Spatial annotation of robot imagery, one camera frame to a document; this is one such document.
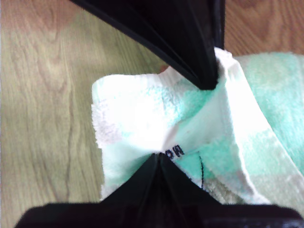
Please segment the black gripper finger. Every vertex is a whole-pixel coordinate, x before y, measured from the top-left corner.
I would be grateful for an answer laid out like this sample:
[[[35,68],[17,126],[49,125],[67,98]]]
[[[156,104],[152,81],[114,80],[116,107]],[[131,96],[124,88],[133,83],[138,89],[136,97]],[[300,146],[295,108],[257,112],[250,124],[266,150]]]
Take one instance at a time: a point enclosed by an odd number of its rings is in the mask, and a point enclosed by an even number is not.
[[[213,39],[214,51],[224,49],[225,43],[225,0],[213,1]]]
[[[180,220],[181,228],[203,228],[203,220],[210,210],[221,206],[181,171],[167,155],[157,154],[169,199],[174,206],[173,214]]]
[[[216,0],[77,0],[139,42],[201,90],[218,82]]]
[[[151,155],[100,206],[100,219],[105,228],[159,228],[160,156]]]

